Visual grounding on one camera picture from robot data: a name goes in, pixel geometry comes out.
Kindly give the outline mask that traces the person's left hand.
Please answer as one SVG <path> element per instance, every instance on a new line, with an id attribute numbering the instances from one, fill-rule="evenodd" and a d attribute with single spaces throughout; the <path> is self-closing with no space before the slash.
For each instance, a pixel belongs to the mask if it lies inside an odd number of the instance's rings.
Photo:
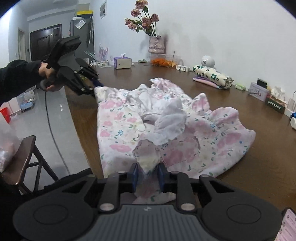
<path id="1" fill-rule="evenodd" d="M 59 91 L 64 84 L 56 83 L 55 70 L 53 68 L 47 68 L 47 63 L 41 62 L 38 73 L 43 78 L 40 82 L 40 87 L 47 92 Z"/>

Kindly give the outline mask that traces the left forearm black sleeve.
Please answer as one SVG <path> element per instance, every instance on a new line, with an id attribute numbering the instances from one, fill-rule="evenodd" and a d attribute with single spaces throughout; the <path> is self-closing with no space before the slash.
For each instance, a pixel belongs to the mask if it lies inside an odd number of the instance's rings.
<path id="1" fill-rule="evenodd" d="M 41 61 L 14 60 L 1 68 L 1 105 L 40 83 L 43 79 L 39 75 L 40 67 Z"/>

